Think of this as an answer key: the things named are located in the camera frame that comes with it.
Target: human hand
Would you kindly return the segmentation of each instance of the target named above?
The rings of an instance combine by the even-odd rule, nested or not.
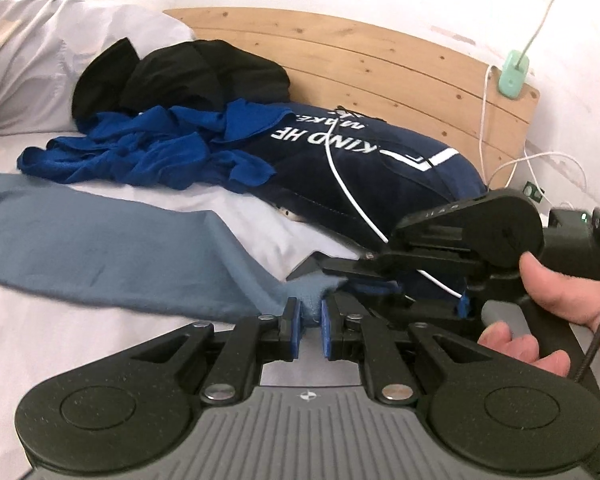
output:
[[[596,331],[600,322],[600,282],[549,270],[530,253],[520,257],[520,276],[526,291],[539,306]],[[511,330],[502,321],[489,325],[478,343],[563,377],[569,373],[567,352],[558,350],[540,359],[538,340],[532,335],[512,339]]]

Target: wooden headboard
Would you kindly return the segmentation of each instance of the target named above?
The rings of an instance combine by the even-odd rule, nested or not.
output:
[[[480,166],[487,66],[478,60],[401,32],[310,12],[244,7],[165,12],[202,40],[225,40],[285,67],[294,101],[343,105],[383,118],[439,139]],[[497,91],[498,75],[491,77],[487,94],[487,176],[521,155],[539,100],[538,90],[528,85],[518,99],[507,99]],[[509,173],[501,171],[492,186],[503,186]]]

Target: blue cloth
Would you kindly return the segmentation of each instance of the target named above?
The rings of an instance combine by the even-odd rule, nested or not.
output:
[[[292,113],[244,99],[229,103],[224,113],[179,106],[154,107],[133,118],[103,112],[78,122],[84,137],[57,137],[46,150],[26,148],[18,168],[61,184],[100,178],[186,189],[206,182],[244,192],[264,184],[275,170],[232,143],[269,130]]]
[[[235,322],[320,299],[343,280],[279,282],[212,211],[176,212],[0,174],[0,284],[89,306]]]

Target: folded gray-blue cloth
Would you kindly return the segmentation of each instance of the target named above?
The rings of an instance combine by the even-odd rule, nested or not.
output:
[[[0,174],[0,284],[91,306],[235,322],[302,302],[307,325],[340,279],[271,276],[212,211],[175,212]]]

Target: beige patch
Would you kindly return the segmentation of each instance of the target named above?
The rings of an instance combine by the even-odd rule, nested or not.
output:
[[[5,43],[17,30],[22,23],[22,20],[0,20],[0,44]]]

